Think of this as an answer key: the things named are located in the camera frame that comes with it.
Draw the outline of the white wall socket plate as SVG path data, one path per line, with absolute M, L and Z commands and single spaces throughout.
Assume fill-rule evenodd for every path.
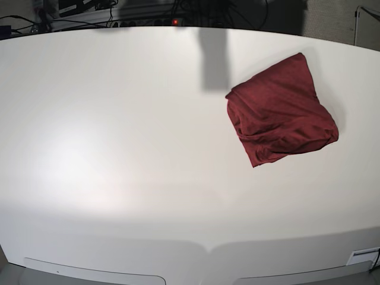
M 351 254 L 346 265 L 359 264 L 363 262 L 371 262 L 371 265 L 375 265 L 375 261 L 378 259 L 379 249 L 375 248 L 374 250 L 367 251 L 355 251 Z

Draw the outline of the dark red long-sleeve shirt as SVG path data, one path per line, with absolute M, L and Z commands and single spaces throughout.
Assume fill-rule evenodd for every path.
M 338 141 L 338 127 L 316 95 L 302 53 L 233 87 L 226 99 L 227 114 L 252 167 Z

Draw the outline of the black power strip red switch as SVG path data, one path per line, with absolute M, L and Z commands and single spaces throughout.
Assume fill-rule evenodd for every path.
M 110 25 L 114 27 L 140 27 L 140 26 L 183 26 L 183 18 L 155 18 L 113 21 Z

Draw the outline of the white metal stand frame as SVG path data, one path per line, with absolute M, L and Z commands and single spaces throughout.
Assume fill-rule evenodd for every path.
M 372 18 L 374 18 L 377 22 L 379 22 L 379 16 L 380 16 L 380 13 L 379 11 L 373 9 L 373 8 L 369 8 L 369 7 L 366 7 L 366 6 L 363 6 L 363 5 L 359 5 L 356 10 L 355 10 L 355 13 L 354 13 L 354 17 L 355 17 L 355 25 L 354 25 L 354 46 L 358 46 L 358 40 L 359 40 L 359 26 L 360 26 L 360 15 L 363 14 L 363 13 L 366 13 L 367 15 L 371 16 Z

